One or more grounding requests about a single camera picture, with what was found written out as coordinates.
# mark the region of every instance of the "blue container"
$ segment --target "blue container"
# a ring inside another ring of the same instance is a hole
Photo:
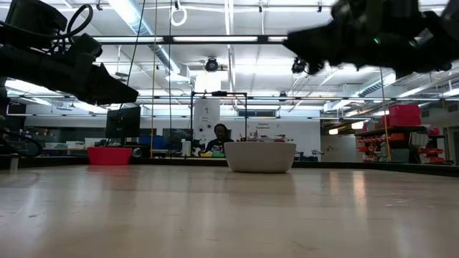
[[[150,145],[151,144],[151,136],[149,135],[141,135],[138,139],[140,144]],[[153,149],[154,150],[161,150],[167,148],[164,144],[164,137],[162,135],[155,135],[153,136]]]

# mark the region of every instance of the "person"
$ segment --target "person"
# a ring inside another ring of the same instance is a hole
[[[228,128],[223,124],[217,124],[214,133],[217,139],[209,141],[205,153],[224,153],[224,143],[234,142],[230,139]]]

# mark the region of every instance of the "ceiling light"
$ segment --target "ceiling light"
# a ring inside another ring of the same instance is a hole
[[[23,82],[21,80],[7,80],[5,86],[15,90],[21,90],[30,94],[57,94],[45,87],[36,86],[32,83]]]
[[[394,83],[396,80],[397,80],[397,76],[395,75],[395,73],[391,73],[390,75],[387,75],[386,77],[384,77],[382,79],[382,82],[384,83],[384,86],[386,87]]]
[[[331,129],[328,132],[329,135],[337,135],[338,134],[338,129]]]
[[[381,110],[381,111],[373,113],[372,115],[374,115],[374,116],[383,116],[383,115],[388,115],[388,114],[389,114],[389,111]]]
[[[287,37],[268,37],[269,42],[282,42],[286,39]]]
[[[290,67],[283,65],[236,65],[236,72],[245,75],[292,75]]]
[[[222,90],[222,81],[214,73],[198,75],[194,83],[194,90],[196,92],[216,92]]]
[[[408,97],[408,96],[416,94],[416,93],[418,93],[420,91],[422,91],[422,89],[418,87],[416,89],[408,90],[407,92],[402,93],[401,95],[399,95],[399,97]]]
[[[398,101],[440,101],[440,98],[413,98],[413,97],[398,97]]]
[[[36,97],[22,97],[23,100],[31,101],[36,104],[51,106],[52,103],[46,100],[42,100]]]
[[[249,36],[207,36],[207,37],[174,37],[175,42],[256,42],[258,37]]]
[[[450,90],[450,91],[443,93],[443,96],[445,97],[451,97],[455,95],[459,95],[459,89],[454,89],[454,90]]]
[[[361,130],[364,128],[364,122],[361,121],[361,122],[353,123],[351,127],[352,129]]]
[[[98,106],[94,106],[94,105],[90,105],[90,104],[87,104],[85,102],[75,102],[73,103],[73,105],[77,108],[80,108],[82,110],[86,110],[86,111],[89,111],[89,112],[93,112],[93,113],[106,113],[107,110],[103,107],[98,107]]]
[[[322,12],[329,12],[331,7],[322,6]],[[312,6],[298,6],[298,7],[265,7],[263,11],[277,11],[277,12],[317,12],[317,7]]]
[[[93,37],[99,43],[134,43],[134,42],[163,42],[163,37],[104,37],[104,36],[95,36]]]
[[[127,24],[135,24],[140,20],[137,15],[138,10],[130,1],[108,0],[108,2]]]
[[[165,78],[168,82],[173,82],[177,84],[188,84],[189,83],[189,78],[185,76],[181,76],[178,74],[171,74],[169,76],[166,76]]]

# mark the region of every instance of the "metal frame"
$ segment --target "metal frame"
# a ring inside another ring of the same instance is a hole
[[[238,95],[241,94],[246,94],[247,93],[242,93],[242,92],[234,92]],[[72,95],[33,95],[33,94],[24,94],[24,95],[8,95],[11,99],[15,98],[20,98],[20,97],[36,97],[36,98],[50,98],[50,99],[62,99],[62,98],[67,98],[67,99],[74,99],[76,98],[75,96]],[[186,99],[194,99],[194,98],[200,98],[197,96],[193,95],[181,95],[181,96],[151,96],[151,95],[142,95],[138,96],[138,100],[168,100],[171,98],[172,100],[186,100]],[[204,99],[222,99],[222,97],[216,97],[216,96],[204,96]],[[237,97],[235,96],[226,96],[224,97],[226,100],[237,100]],[[273,96],[248,96],[247,95],[247,100],[376,100],[376,101],[459,101],[459,97],[301,97],[301,96],[295,96],[295,97],[273,97]]]
[[[178,45],[178,44],[282,44],[284,39],[287,39],[286,35],[157,35],[156,42],[152,40],[152,36],[139,36],[136,40],[136,36],[92,36],[98,40],[102,45]],[[174,38],[187,37],[187,38],[208,38],[209,41],[202,40],[187,40],[177,41]],[[247,39],[250,37],[256,37],[256,40],[235,40],[235,39]],[[116,38],[119,41],[105,41],[104,39]]]
[[[196,97],[196,95],[202,95],[199,100],[202,100],[202,99],[205,99],[206,98],[206,94],[213,94],[213,92],[209,93],[209,92],[194,92],[192,91],[191,92],[191,95],[190,95],[190,129],[191,129],[191,141],[194,140],[194,132],[193,132],[193,106],[194,106],[194,101],[193,99]],[[245,107],[245,140],[247,140],[247,93],[246,92],[219,92],[219,94],[223,95],[224,96],[221,96],[221,95],[218,95],[218,96],[212,96],[213,98],[221,98],[221,97],[226,97],[228,95],[232,95],[236,100],[239,100],[237,98],[237,96],[244,96],[244,99],[245,99],[245,103],[244,103],[244,107]]]

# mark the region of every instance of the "security camera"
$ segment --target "security camera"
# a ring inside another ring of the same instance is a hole
[[[217,58],[215,57],[210,57],[207,60],[206,63],[206,71],[208,72],[215,72],[218,70],[218,63],[217,63]]]

